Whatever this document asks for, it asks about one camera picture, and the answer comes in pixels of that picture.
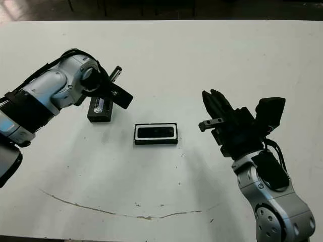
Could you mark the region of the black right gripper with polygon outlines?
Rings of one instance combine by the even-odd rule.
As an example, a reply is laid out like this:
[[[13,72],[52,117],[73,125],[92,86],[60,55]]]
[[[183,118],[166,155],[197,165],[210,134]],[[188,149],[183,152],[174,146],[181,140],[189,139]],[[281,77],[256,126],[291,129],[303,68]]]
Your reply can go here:
[[[212,119],[199,123],[202,132],[211,133],[224,157],[238,160],[264,149],[263,140],[255,127],[255,118],[246,108],[233,110],[226,97],[216,90],[202,91],[202,100]]]

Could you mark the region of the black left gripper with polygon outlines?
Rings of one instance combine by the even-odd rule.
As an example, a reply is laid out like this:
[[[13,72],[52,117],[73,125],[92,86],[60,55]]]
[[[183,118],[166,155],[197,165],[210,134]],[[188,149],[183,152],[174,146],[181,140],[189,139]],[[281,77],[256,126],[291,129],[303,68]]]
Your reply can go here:
[[[122,68],[120,66],[116,66],[111,75],[102,66],[98,66],[97,69],[91,69],[90,74],[82,80],[84,88],[82,94],[87,97],[120,101],[122,98],[121,88],[115,84],[115,81],[121,72]]]

